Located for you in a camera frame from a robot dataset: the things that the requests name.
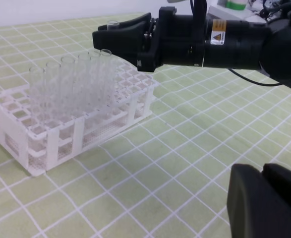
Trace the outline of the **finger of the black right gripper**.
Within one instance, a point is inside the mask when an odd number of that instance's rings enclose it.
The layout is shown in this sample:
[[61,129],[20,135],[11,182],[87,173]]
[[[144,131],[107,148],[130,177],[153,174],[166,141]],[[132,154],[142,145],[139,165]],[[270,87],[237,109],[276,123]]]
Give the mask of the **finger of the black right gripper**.
[[[120,26],[119,26],[119,29],[120,28],[126,28],[126,27],[130,27],[130,26],[134,26],[138,23],[148,23],[152,18],[152,14],[151,13],[146,13],[142,16],[139,16],[135,19],[131,19],[131,20],[128,20],[128,21],[123,21],[123,22],[119,22],[120,23]],[[106,25],[102,25],[102,26],[99,26],[98,27],[98,30],[107,30],[107,24]]]
[[92,33],[93,46],[97,50],[109,50],[113,55],[137,66],[137,57],[142,52],[146,30],[146,21],[130,26],[123,26],[121,23],[118,29],[98,28]]

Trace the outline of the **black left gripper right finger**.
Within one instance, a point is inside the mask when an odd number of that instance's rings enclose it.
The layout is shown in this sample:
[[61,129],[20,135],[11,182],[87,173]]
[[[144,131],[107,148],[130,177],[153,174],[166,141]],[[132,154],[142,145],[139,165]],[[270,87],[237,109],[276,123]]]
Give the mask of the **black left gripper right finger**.
[[291,207],[291,170],[279,164],[269,163],[263,166],[261,174],[282,200]]

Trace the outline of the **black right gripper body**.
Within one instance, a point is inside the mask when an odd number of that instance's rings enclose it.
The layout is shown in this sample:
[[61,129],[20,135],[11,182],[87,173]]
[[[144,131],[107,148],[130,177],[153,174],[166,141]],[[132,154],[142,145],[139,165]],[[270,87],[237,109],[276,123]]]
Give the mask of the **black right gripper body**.
[[154,72],[164,64],[201,66],[206,12],[206,6],[194,6],[191,15],[178,15],[175,7],[161,7],[150,47],[137,54],[138,71]]

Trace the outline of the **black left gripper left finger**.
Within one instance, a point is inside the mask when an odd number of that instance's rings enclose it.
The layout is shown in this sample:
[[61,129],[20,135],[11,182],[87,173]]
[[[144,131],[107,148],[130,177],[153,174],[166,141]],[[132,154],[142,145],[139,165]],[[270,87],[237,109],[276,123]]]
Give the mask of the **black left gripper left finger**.
[[291,207],[251,165],[231,168],[227,211],[233,238],[291,238]]

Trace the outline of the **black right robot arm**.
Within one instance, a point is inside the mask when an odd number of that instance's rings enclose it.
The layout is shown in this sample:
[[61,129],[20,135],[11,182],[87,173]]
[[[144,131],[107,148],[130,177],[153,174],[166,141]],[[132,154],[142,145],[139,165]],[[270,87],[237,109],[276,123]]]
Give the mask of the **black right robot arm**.
[[114,29],[99,26],[93,45],[143,72],[170,64],[263,70],[274,80],[291,80],[291,1],[279,6],[284,16],[267,23],[207,19],[206,1],[190,4],[190,15],[165,6],[157,18],[146,13]]

